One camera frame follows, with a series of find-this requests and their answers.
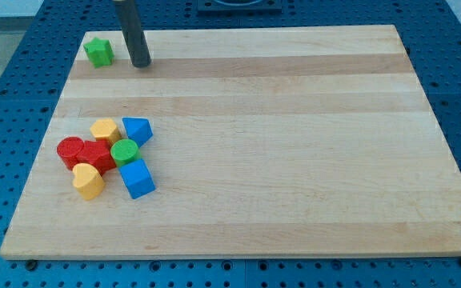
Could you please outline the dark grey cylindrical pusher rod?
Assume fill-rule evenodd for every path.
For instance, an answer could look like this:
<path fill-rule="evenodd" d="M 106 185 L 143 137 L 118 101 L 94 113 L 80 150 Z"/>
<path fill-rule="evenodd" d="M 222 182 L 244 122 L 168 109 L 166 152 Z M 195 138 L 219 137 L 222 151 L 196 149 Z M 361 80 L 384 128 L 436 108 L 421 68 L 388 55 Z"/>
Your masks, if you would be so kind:
<path fill-rule="evenodd" d="M 114 0 L 113 3 L 132 65 L 148 67 L 151 64 L 150 51 L 135 0 Z"/>

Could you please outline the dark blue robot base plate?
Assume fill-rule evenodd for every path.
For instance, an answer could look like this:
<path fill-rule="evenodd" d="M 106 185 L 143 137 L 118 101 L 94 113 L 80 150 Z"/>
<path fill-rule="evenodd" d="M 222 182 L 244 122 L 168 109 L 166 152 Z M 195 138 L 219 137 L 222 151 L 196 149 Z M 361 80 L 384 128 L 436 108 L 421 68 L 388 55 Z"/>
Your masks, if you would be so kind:
<path fill-rule="evenodd" d="M 196 0 L 199 13 L 217 12 L 279 12 L 282 0 Z"/>

